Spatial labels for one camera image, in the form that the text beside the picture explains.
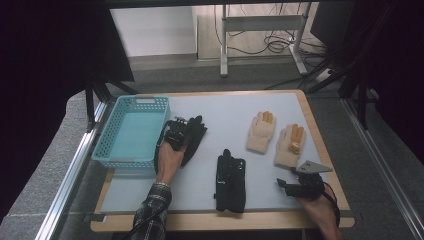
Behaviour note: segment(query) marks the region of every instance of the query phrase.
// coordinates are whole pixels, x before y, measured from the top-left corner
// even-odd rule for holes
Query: table
[[[299,90],[279,90],[279,91],[243,91],[243,92],[209,92],[209,93],[173,93],[167,94],[171,97],[178,96],[228,96],[228,95],[255,95],[255,94],[284,94],[294,93],[299,101],[299,105],[304,114],[311,137],[315,144],[321,163],[333,168],[331,159],[325,148],[325,144],[315,123],[311,109],[306,97]],[[106,193],[109,189],[114,170],[108,171],[103,185],[95,214],[103,216],[100,221],[92,221],[91,228],[96,232],[121,232],[129,231],[132,228],[133,215],[102,215],[101,207]],[[350,207],[344,195],[343,189],[335,171],[327,173],[327,181],[333,187],[338,199],[338,205],[342,212],[349,212]],[[354,219],[352,217],[342,217],[340,227],[352,227]],[[251,230],[251,229],[305,229],[313,228],[315,225],[308,219],[301,209],[294,210],[268,210],[257,212],[245,212],[234,214],[230,212],[207,212],[207,213],[170,213],[168,214],[168,231],[200,231],[200,230]]]

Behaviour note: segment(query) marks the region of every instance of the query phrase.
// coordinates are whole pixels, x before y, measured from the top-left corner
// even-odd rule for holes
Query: person
[[[185,148],[174,151],[167,142],[161,144],[158,157],[158,173],[146,200],[134,216],[133,225],[140,226],[131,236],[133,240],[165,239],[167,209],[172,200],[171,183],[184,157]],[[325,191],[335,198],[329,186]],[[305,213],[318,226],[324,239],[340,240],[341,232],[336,225],[336,216],[330,202],[321,196],[316,200],[298,198]]]

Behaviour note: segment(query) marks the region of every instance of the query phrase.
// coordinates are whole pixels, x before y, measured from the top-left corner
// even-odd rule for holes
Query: sleeve
[[[171,203],[171,188],[163,183],[154,183],[150,188],[146,200],[141,203],[140,208],[134,216],[133,225],[140,224],[146,218],[164,209],[158,216],[145,223],[133,236],[132,240],[162,240],[165,239],[165,223],[168,206]]]

